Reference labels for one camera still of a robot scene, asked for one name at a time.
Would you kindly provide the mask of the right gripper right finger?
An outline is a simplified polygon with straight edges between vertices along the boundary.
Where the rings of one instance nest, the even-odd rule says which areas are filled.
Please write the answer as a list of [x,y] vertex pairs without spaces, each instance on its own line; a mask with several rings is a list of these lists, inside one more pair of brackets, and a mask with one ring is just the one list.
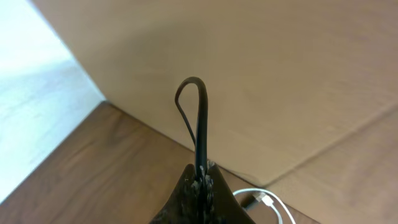
[[214,162],[207,164],[205,182],[207,187],[207,223],[254,224],[252,218],[235,199],[220,168]]

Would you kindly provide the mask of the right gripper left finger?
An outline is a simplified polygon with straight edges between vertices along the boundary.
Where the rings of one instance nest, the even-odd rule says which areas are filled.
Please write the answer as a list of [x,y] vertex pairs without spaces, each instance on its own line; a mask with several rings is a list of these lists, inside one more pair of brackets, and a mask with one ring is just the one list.
[[174,190],[162,209],[150,224],[194,224],[198,223],[197,192],[192,187],[195,168],[188,164],[183,170]]

